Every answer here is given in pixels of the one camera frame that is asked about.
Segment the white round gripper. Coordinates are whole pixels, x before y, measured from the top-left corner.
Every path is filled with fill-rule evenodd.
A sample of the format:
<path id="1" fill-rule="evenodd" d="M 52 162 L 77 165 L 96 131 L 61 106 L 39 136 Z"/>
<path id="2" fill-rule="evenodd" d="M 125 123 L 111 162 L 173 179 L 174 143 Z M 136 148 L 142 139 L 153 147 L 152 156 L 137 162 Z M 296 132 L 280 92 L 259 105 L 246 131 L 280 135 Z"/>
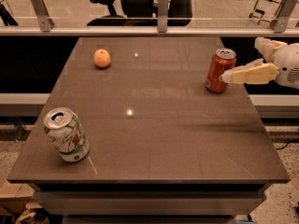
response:
<path id="1" fill-rule="evenodd" d="M 287 45 L 285 42 L 257 37 L 256 48 L 264 57 L 246 65 L 226 70 L 220 80 L 228 84 L 267 84 L 272 80 L 294 89 L 299 89 L 299 43 Z"/>

